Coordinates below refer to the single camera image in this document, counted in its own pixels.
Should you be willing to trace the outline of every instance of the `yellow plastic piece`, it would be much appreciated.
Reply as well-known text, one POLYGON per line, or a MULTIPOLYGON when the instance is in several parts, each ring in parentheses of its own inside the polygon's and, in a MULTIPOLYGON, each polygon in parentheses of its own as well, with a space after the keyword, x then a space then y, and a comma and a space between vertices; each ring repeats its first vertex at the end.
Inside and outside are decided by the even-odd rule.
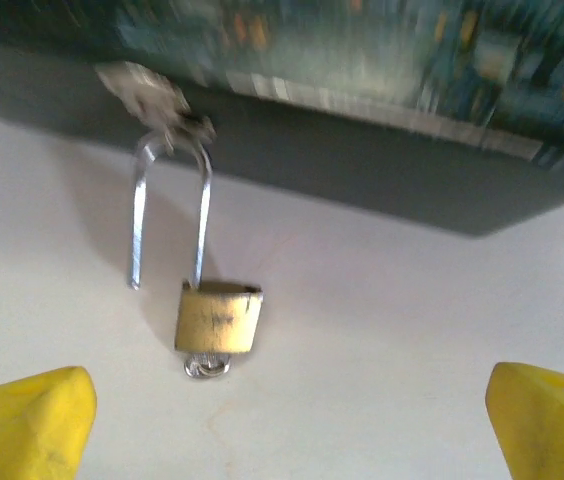
POLYGON ((513 480, 564 480, 564 374, 500 363, 486 405, 513 480))
POLYGON ((95 408, 80 367, 0 385, 0 480, 75 478, 95 408))

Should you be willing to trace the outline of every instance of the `metal key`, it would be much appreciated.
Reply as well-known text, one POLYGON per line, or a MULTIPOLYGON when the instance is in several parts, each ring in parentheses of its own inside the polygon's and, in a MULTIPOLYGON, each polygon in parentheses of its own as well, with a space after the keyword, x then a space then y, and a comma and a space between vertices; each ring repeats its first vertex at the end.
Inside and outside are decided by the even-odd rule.
POLYGON ((202 177, 198 236, 193 274, 182 289, 175 347, 192 353, 185 362, 189 376, 221 375, 230 368, 230 354, 251 349, 262 292, 251 286, 201 281, 213 174, 211 158, 203 143, 214 138, 213 126, 207 118, 191 114, 177 87, 140 65, 103 65, 96 70, 127 110, 154 129, 140 140, 136 151, 128 279, 133 289, 140 286, 147 170, 161 155, 172 154, 175 149, 187 151, 197 161, 202 177))

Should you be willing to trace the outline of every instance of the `white surface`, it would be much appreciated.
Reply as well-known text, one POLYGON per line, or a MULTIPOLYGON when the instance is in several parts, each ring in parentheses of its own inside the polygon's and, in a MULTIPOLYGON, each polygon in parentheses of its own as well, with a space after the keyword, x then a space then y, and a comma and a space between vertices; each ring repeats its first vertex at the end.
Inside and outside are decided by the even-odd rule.
POLYGON ((130 158, 0 123, 0 383, 89 369, 80 479, 506 479, 497 361, 564 371, 564 207, 469 239, 217 178, 206 272, 261 283, 219 381, 172 351, 193 170, 150 178, 144 288, 125 287, 130 158))

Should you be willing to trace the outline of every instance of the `scratched brass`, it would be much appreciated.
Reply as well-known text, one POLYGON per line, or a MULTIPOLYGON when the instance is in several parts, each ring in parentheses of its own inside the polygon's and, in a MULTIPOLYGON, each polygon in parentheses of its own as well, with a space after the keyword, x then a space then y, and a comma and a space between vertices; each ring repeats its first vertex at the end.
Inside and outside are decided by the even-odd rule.
POLYGON ((189 353, 246 353, 251 350, 262 291, 234 283, 202 281, 182 286, 175 349, 189 353))

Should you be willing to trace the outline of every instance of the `padlock shackle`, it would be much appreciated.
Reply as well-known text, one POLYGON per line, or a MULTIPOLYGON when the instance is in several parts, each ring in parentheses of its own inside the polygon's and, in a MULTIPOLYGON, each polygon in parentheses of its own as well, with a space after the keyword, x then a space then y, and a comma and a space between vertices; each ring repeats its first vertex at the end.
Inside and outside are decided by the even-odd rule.
POLYGON ((206 227, 209 218, 211 201, 211 179, 213 168, 211 157, 202 143, 192 135, 181 129, 174 129, 167 134, 153 132, 145 135, 138 143, 135 154, 134 190, 133 190, 133 220, 131 232, 131 252, 129 259, 129 286, 134 290, 140 288, 140 273, 142 268, 142 241, 144 231, 144 216, 146 211, 146 177, 149 167, 159 157, 172 150, 185 150, 195 158, 201 176, 202 194, 200 200, 200 216, 198 220, 198 235, 193 261, 191 285, 197 288, 202 277, 204 262, 204 246, 206 242, 206 227))

